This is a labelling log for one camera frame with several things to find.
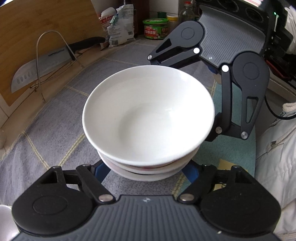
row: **jar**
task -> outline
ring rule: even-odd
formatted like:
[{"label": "jar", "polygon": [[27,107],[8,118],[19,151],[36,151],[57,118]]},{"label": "jar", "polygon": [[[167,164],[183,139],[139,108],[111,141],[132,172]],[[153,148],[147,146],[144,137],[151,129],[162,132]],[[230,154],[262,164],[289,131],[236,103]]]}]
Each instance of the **jar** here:
[{"label": "jar", "polygon": [[167,15],[168,19],[168,32],[171,33],[178,25],[178,16]]},{"label": "jar", "polygon": [[168,19],[151,18],[143,21],[144,36],[147,39],[164,39],[168,35]]}]

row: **knife handle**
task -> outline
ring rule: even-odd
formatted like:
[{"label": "knife handle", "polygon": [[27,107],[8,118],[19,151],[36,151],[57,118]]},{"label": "knife handle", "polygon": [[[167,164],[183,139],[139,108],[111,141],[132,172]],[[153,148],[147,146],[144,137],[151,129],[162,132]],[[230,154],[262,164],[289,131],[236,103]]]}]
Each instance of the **knife handle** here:
[{"label": "knife handle", "polygon": [[[95,44],[104,43],[104,42],[105,42],[104,37],[92,37],[73,44],[69,44],[69,47],[73,51],[73,53],[75,53],[77,50],[87,49],[94,46]],[[75,60],[75,57],[72,55],[71,51],[70,50],[68,51],[72,60]]]}]

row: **bowl rim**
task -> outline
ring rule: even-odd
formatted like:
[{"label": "bowl rim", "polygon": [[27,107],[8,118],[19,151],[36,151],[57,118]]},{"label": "bowl rim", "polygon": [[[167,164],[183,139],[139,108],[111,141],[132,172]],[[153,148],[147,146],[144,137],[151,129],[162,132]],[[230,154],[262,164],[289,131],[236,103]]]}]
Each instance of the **bowl rim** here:
[{"label": "bowl rim", "polygon": [[205,88],[205,86],[200,81],[198,81],[196,78],[194,78],[194,79],[200,83],[200,85],[202,86],[202,88],[208,94],[209,99],[211,100],[211,104],[209,106],[211,107],[211,111],[213,113],[212,122],[211,122],[211,125],[210,125],[209,130],[206,132],[206,134],[203,136],[203,138],[201,138],[197,143],[195,143],[195,145],[192,145],[191,147],[189,147],[188,149],[184,150],[183,152],[180,152],[180,153],[175,154],[175,155],[170,155],[170,156],[167,156],[167,157],[163,157],[163,158],[157,158],[157,159],[154,159],[154,160],[150,161],[149,163],[140,163],[138,161],[125,160],[125,159],[122,159],[122,158],[113,156],[112,154],[110,154],[110,153],[104,151],[103,149],[101,149],[96,143],[94,143],[94,141],[90,137],[90,135],[89,135],[89,133],[87,131],[87,127],[85,125],[85,111],[86,111],[86,108],[88,106],[88,103],[89,103],[92,95],[94,95],[94,93],[96,92],[96,90],[98,88],[100,88],[100,86],[105,81],[108,81],[109,79],[113,78],[114,75],[118,75],[119,73],[122,73],[122,72],[125,72],[125,71],[130,71],[130,69],[135,69],[135,68],[163,68],[163,69],[166,69],[166,70],[167,70],[167,68],[169,68],[169,69],[174,69],[176,71],[181,71],[183,74],[188,75],[190,78],[194,78],[192,75],[190,75],[190,74],[188,74],[188,73],[186,73],[186,72],[184,72],[182,70],[171,68],[171,67],[167,67],[167,66],[161,66],[161,65],[140,65],[140,66],[134,66],[134,67],[123,69],[121,71],[118,71],[118,72],[112,74],[111,76],[109,76],[106,79],[104,79],[99,85],[97,85],[96,88],[94,88],[94,90],[91,92],[91,94],[89,95],[89,97],[87,98],[87,100],[86,100],[86,102],[84,104],[83,111],[82,111],[82,127],[83,127],[85,136],[87,137],[88,141],[91,143],[91,145],[96,150],[98,150],[100,153],[102,153],[106,157],[111,158],[112,160],[117,161],[119,163],[130,165],[130,166],[135,166],[135,167],[145,167],[145,166],[162,165],[162,164],[166,164],[166,163],[169,163],[169,162],[178,160],[178,159],[180,159],[180,158],[188,155],[190,152],[194,151],[198,146],[200,146],[201,143],[204,142],[204,140],[207,138],[207,136],[209,135],[209,133],[210,133],[210,131],[212,129],[212,126],[214,124],[214,119],[215,119],[215,106],[214,106],[213,99],[212,99],[210,93],[208,92],[208,90]]}]

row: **stack of bowls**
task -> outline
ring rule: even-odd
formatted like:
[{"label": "stack of bowls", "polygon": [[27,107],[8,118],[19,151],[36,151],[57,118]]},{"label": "stack of bowls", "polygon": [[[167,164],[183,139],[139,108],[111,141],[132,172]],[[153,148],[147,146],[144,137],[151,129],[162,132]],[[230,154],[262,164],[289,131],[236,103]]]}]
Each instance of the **stack of bowls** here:
[{"label": "stack of bowls", "polygon": [[207,89],[170,67],[137,66],[111,75],[90,94],[82,123],[103,162],[131,180],[156,181],[179,172],[214,121]]}]

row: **green lid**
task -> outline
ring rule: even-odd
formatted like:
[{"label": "green lid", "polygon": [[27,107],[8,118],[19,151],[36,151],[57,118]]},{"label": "green lid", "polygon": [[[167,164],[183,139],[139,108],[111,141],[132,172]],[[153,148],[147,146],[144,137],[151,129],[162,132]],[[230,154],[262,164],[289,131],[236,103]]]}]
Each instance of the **green lid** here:
[{"label": "green lid", "polygon": [[143,24],[164,24],[168,23],[168,19],[166,18],[150,18],[143,20]]}]

